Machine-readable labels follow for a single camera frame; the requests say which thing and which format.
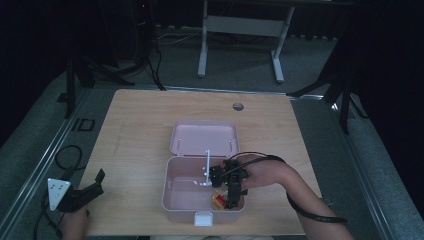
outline white plastic part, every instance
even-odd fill
[[[181,119],[174,125],[170,150],[176,156],[205,156],[209,149],[211,158],[229,158],[240,151],[237,139],[233,122]]]
[[[49,178],[47,179],[47,186],[49,190],[49,202],[50,210],[56,210],[60,201],[62,201],[63,196],[65,196],[69,187],[71,186],[70,182],[57,180]]]
[[[210,186],[212,185],[212,182],[209,181],[209,165],[211,162],[211,150],[206,150],[206,172],[204,173],[205,175],[205,182],[202,184],[203,186]]]
[[[196,227],[212,227],[213,214],[208,211],[198,211],[194,214],[194,226]]]

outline person's wrist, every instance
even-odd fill
[[[297,181],[300,175],[287,164],[284,164],[277,172],[277,183],[283,186],[286,190],[290,189],[294,181]]]

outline human hand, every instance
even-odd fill
[[[243,164],[259,157],[255,154],[247,154],[238,157],[237,161]],[[265,160],[247,165],[245,169],[249,178],[242,182],[242,189],[264,187],[274,183],[282,184],[285,172],[291,167],[280,161]]]
[[[88,228],[87,206],[82,207],[73,213],[65,214],[62,219],[62,240],[84,239]]]

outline wire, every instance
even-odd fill
[[[318,222],[323,222],[323,223],[347,223],[347,220],[345,218],[341,218],[341,217],[324,217],[324,216],[320,216],[320,215],[316,215],[313,213],[308,213],[305,210],[303,210],[302,208],[300,208],[290,197],[290,195],[287,193],[287,200],[289,200],[290,205],[292,206],[292,208],[299,213],[300,215],[318,221]]]
[[[235,168],[233,168],[231,170],[228,170],[228,171],[222,173],[220,176],[223,177],[223,176],[228,175],[228,174],[230,174],[230,173],[232,173],[232,172],[234,172],[236,170],[239,170],[241,168],[244,168],[247,165],[250,165],[252,163],[257,163],[257,162],[265,161],[265,160],[275,160],[275,161],[280,161],[280,162],[286,163],[286,161],[284,161],[284,159],[282,159],[282,158],[280,158],[278,156],[266,155],[266,154],[263,154],[263,153],[257,153],[257,154],[261,154],[261,155],[265,155],[265,156],[260,157],[260,158],[253,159],[253,160],[251,160],[249,162],[245,162],[243,164],[240,164],[239,166],[237,166],[237,167],[235,167]]]
[[[235,157],[238,157],[238,156],[241,156],[241,155],[247,155],[247,154],[255,154],[255,155],[261,155],[261,156],[267,156],[265,153],[261,153],[261,152],[241,152],[241,153],[237,153],[237,154],[233,155],[228,160],[232,160]]]
[[[78,157],[78,160],[77,160],[77,162],[76,162],[76,164],[74,165],[74,170],[82,170],[82,169],[85,169],[85,167],[78,167],[79,165],[80,165],[80,163],[81,163],[81,159],[82,159],[82,150],[81,150],[81,148],[80,147],[78,147],[77,145],[68,145],[68,146],[66,146],[66,147],[64,147],[64,148],[61,148],[59,151],[57,151],[57,153],[55,154],[55,156],[54,156],[54,161],[55,161],[55,163],[56,163],[56,165],[59,167],[59,168],[61,168],[61,169],[63,169],[63,170],[67,170],[69,167],[64,167],[62,164],[60,164],[60,162],[59,162],[59,154],[62,152],[62,151],[64,151],[65,149],[68,149],[68,148],[75,148],[75,149],[77,149],[78,150],[78,153],[79,153],[79,157]]]
[[[138,27],[138,25],[139,25],[139,22],[137,21],[137,19],[136,19],[136,16],[135,16],[135,8],[134,8],[134,4],[130,4],[131,5],[131,10],[132,10],[132,12],[134,13],[134,14],[132,14],[132,21],[133,21],[133,24],[134,24],[134,35],[135,35],[135,51],[134,51],[134,55],[133,55],[133,57],[132,57],[132,61],[135,63],[133,66],[130,66],[130,67],[127,67],[127,68],[125,68],[125,69],[121,69],[121,70],[111,70],[111,69],[109,69],[109,68],[107,68],[109,71],[111,71],[113,74],[116,74],[116,75],[118,75],[118,76],[120,76],[120,77],[126,77],[126,78],[130,78],[130,77],[133,77],[133,76],[135,76],[135,75],[137,75],[137,74],[139,74],[140,72],[142,72],[142,71],[140,71],[140,72],[138,72],[138,73],[135,73],[135,74],[133,74],[133,75],[131,75],[130,77],[127,77],[127,76],[125,76],[126,74],[129,74],[129,73],[132,73],[132,72],[135,72],[135,71],[137,71],[137,70],[139,70],[139,69],[141,69],[141,68],[143,68],[143,67],[145,67],[146,66],[146,62],[144,61],[144,59],[140,59],[139,58],[139,55],[140,55],[140,51],[142,51],[142,49],[140,49],[140,46],[139,46],[139,44],[140,44],[140,41],[141,41],[141,38],[140,38],[140,28]],[[155,23],[154,23],[154,18],[153,18],[153,13],[151,14],[152,16],[152,20],[153,20],[153,26],[155,26]],[[92,72],[94,73],[94,72],[98,72],[95,68],[91,68],[91,70],[92,70]],[[97,81],[105,81],[105,80],[107,80],[107,79],[109,79],[109,77],[103,77],[104,76],[104,74],[102,74],[101,72],[100,72],[100,74],[101,74],[101,77],[99,77],[99,76],[96,76],[96,80]]]
[[[62,222],[62,220],[63,220],[63,218],[65,217],[65,212],[64,213],[62,213],[62,217],[60,217],[60,220],[59,220],[59,222],[57,222],[57,225],[59,226],[60,225],[60,223]]]
[[[121,70],[114,70],[112,71],[115,74],[118,74],[121,78],[123,79],[130,79],[133,78],[135,76],[137,76],[138,74],[142,73],[147,67],[146,62],[144,61],[143,63],[140,64],[136,64],[134,66],[128,67],[128,68],[124,68]],[[98,72],[96,69],[91,68],[93,70],[93,77],[96,81],[103,81],[103,82],[110,82],[108,81],[109,78],[105,77],[102,73]]]
[[[156,71],[155,71],[153,69],[152,62],[150,61],[150,58],[147,58],[147,63],[149,64],[150,71],[152,72],[149,75],[153,78],[153,82],[156,84],[156,86],[159,88],[159,90],[166,91],[165,87],[162,85],[162,83],[160,82],[160,79],[159,79],[158,71],[159,71],[160,62],[161,62],[161,54],[159,53],[159,62],[158,62],[158,65],[157,65]]]
[[[158,83],[158,85],[160,86],[160,90],[162,91],[166,91],[165,87],[162,85],[162,83],[160,82],[159,79],[159,67],[160,64],[162,62],[162,53],[159,51],[159,46],[156,45],[156,53],[159,54],[159,61],[158,61],[158,65],[156,66],[156,81]]]
[[[178,40],[175,40],[173,42],[159,42],[159,44],[161,44],[161,45],[172,45],[172,44],[176,44],[176,43],[182,42],[182,41],[184,41],[186,39],[189,39],[191,37],[195,37],[197,35],[200,35],[200,33],[201,33],[201,31],[196,32],[196,33],[193,33],[193,34],[172,34],[172,33],[164,34],[164,35],[160,36],[158,39],[164,38],[166,36],[185,36],[185,37],[180,38]]]
[[[62,215],[61,220],[57,224],[52,220],[52,218],[47,213],[47,207],[49,206],[49,201],[48,201],[47,197],[48,197],[48,191],[46,191],[43,194],[43,197],[42,197],[42,200],[41,200],[41,212],[37,217],[37,220],[36,220],[35,226],[34,226],[34,231],[33,231],[34,240],[38,239],[38,227],[40,225],[40,222],[41,222],[41,219],[43,218],[43,216],[46,218],[48,225],[51,226],[53,228],[53,230],[56,232],[56,235],[59,238],[62,238],[62,231],[59,228],[59,224],[60,224],[60,221],[62,221],[63,215]]]

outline metal frame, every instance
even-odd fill
[[[285,21],[211,16],[208,15],[208,0],[204,0],[202,48],[200,50],[197,75],[199,77],[205,77],[206,75],[208,32],[250,34],[257,36],[278,37],[278,45],[275,50],[271,51],[271,59],[274,66],[275,80],[279,83],[284,82],[283,71],[281,69],[280,63],[280,55],[284,40],[287,36],[287,31],[290,27],[294,9],[294,7],[289,8]]]

